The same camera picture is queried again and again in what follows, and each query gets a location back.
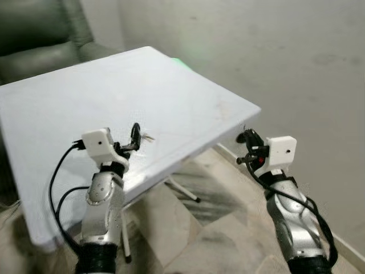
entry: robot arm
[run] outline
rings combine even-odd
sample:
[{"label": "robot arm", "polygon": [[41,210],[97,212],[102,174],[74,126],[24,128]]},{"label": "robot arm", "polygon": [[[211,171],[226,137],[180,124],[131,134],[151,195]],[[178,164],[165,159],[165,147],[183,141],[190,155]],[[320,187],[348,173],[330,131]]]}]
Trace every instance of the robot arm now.
[{"label": "robot arm", "polygon": [[129,151],[140,147],[140,127],[136,123],[131,144],[115,143],[108,128],[82,135],[89,156],[100,171],[93,175],[86,194],[86,214],[82,220],[79,261],[75,273],[115,273],[120,245],[121,211],[124,203],[123,174],[129,168]]},{"label": "robot arm", "polygon": [[[293,177],[285,171],[294,160],[297,141],[290,137],[263,140],[253,130],[244,132],[248,155],[238,158],[246,163],[253,178],[265,188],[267,211],[271,216],[285,260],[292,273],[331,273],[337,260],[337,250],[331,231],[319,215],[316,205],[298,189]],[[330,243],[327,261],[319,231],[313,221],[317,218]]]}]

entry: black cable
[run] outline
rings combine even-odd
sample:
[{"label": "black cable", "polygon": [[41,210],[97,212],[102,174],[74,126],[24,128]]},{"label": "black cable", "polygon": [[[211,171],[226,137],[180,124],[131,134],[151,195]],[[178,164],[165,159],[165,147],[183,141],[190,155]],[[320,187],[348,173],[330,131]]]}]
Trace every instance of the black cable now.
[{"label": "black cable", "polygon": [[338,251],[335,246],[335,242],[333,239],[331,229],[330,229],[329,225],[326,223],[325,219],[319,214],[318,207],[315,204],[315,202],[312,199],[307,197],[307,200],[313,204],[313,208],[312,208],[307,203],[305,203],[295,197],[292,197],[291,195],[289,195],[287,193],[281,192],[281,191],[276,190],[275,188],[267,185],[259,177],[257,177],[256,174],[254,173],[254,171],[252,170],[252,167],[250,165],[251,160],[252,160],[252,155],[250,153],[247,153],[245,156],[245,163],[246,163],[249,173],[251,174],[251,176],[255,179],[255,181],[257,183],[259,183],[266,190],[269,190],[275,194],[281,195],[283,197],[286,197],[288,199],[291,199],[291,200],[297,202],[298,204],[304,206],[305,208],[307,208],[310,212],[312,212],[315,215],[315,217],[318,220],[319,226],[330,245],[330,255],[328,258],[328,263],[330,264],[331,267],[333,267],[335,265],[335,263],[337,262]]},{"label": "black cable", "polygon": [[62,162],[64,161],[64,159],[66,158],[66,156],[70,153],[70,151],[73,150],[74,148],[77,148],[77,147],[78,146],[76,144],[72,145],[63,154],[63,156],[61,157],[61,160],[57,164],[56,169],[53,172],[53,175],[52,175],[52,178],[51,178],[51,181],[50,181],[50,185],[49,185],[49,188],[48,188],[48,199],[49,199],[49,202],[50,202],[50,206],[51,206],[51,210],[52,210],[53,216],[54,216],[54,218],[55,218],[55,220],[57,222],[58,228],[60,229],[61,234],[62,234],[64,240],[70,246],[70,248],[78,255],[79,254],[79,251],[80,251],[80,245],[77,242],[75,242],[75,240],[70,235],[68,235],[65,230],[63,230],[62,225],[61,225],[59,219],[56,217],[56,211],[55,211],[55,207],[54,207],[54,204],[53,204],[53,198],[52,198],[52,187],[53,187],[53,184],[54,184],[54,181],[55,181],[55,178],[56,178],[58,169],[60,168]]},{"label": "black cable", "polygon": [[75,190],[87,190],[89,187],[74,187],[68,191],[66,191],[63,196],[61,197],[59,203],[58,203],[58,206],[57,206],[57,210],[56,210],[56,217],[58,219],[58,221],[60,222],[60,219],[59,219],[59,215],[60,215],[60,212],[61,212],[61,206],[62,206],[62,203],[64,202],[64,200],[66,199],[66,197],[72,193],[73,191]]}]

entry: marble floor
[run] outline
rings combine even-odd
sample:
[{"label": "marble floor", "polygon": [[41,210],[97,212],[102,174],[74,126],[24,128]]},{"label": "marble floor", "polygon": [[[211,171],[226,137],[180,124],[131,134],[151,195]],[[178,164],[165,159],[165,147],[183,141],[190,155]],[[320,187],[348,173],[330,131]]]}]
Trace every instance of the marble floor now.
[{"label": "marble floor", "polygon": [[[289,273],[262,190],[245,174],[208,150],[173,177],[202,202],[159,185],[129,207],[133,260],[126,264],[120,248],[117,273]],[[77,259],[71,250],[37,250],[21,205],[14,210],[0,212],[0,274],[72,273]],[[340,256],[333,273],[360,272]]]}]

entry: white table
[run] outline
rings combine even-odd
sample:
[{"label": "white table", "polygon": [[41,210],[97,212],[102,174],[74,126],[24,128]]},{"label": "white table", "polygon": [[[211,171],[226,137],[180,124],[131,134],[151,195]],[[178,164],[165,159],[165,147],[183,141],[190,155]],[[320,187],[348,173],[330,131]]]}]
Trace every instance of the white table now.
[{"label": "white table", "polygon": [[[151,47],[0,86],[5,146],[32,242],[45,251],[60,233],[50,211],[51,175],[71,142],[110,127],[115,141],[128,143],[131,127],[155,138],[142,142],[124,177],[126,203],[225,137],[238,133],[260,108],[177,64]],[[95,163],[73,151],[54,184],[54,202],[68,189],[90,185]],[[65,228],[80,222],[85,191],[62,208]]]}]

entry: green armchair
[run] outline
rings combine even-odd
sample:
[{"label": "green armchair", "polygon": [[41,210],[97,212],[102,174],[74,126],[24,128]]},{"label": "green armchair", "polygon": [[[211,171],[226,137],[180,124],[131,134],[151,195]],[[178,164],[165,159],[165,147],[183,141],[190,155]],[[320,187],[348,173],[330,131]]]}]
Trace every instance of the green armchair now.
[{"label": "green armchair", "polygon": [[[79,0],[0,0],[0,85],[119,51],[94,42]],[[0,194],[14,189],[0,136]]]}]

